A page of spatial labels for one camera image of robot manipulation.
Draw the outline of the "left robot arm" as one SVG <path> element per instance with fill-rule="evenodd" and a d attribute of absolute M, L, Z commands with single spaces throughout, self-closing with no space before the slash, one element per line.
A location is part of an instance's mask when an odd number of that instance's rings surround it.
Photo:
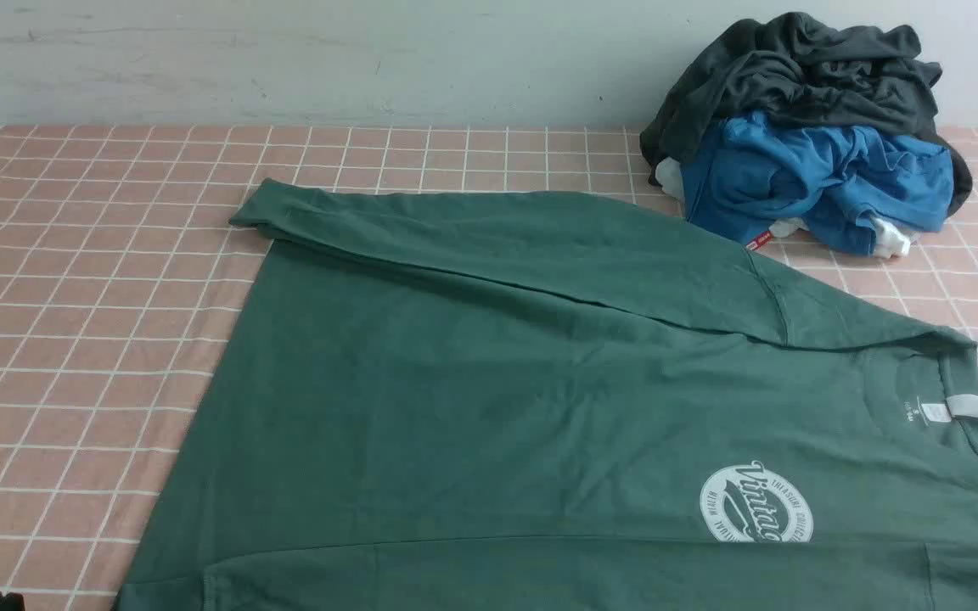
<path fill-rule="evenodd" d="M 16 592 L 0 591 L 0 611 L 26 611 L 24 597 Z"/>

